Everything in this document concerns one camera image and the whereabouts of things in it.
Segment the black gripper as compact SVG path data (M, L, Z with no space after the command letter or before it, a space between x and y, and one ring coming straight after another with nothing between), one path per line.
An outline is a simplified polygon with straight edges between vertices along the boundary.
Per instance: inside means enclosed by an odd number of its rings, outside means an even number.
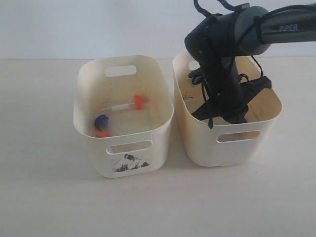
M262 13L212 15L202 20L184 39L187 52L196 60L203 80L200 83L204 103L191 115L199 121L213 122L221 117L228 123L243 123L248 103L272 82L264 75L248 80L239 73L236 57L263 53L258 36Z

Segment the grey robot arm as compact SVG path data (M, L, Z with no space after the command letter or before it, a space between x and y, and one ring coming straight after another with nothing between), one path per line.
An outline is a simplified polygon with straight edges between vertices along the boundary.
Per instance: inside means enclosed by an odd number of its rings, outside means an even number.
M204 103L193 117L213 126L221 117L231 123L245 123L248 104L272 82L264 74L242 82L236 58L254 58L272 44L312 42L316 39L315 4L296 4L268 11L248 3L233 6L221 1L228 14L212 14L194 1L204 19L184 39L190 56L199 68L188 74L194 85L200 84Z

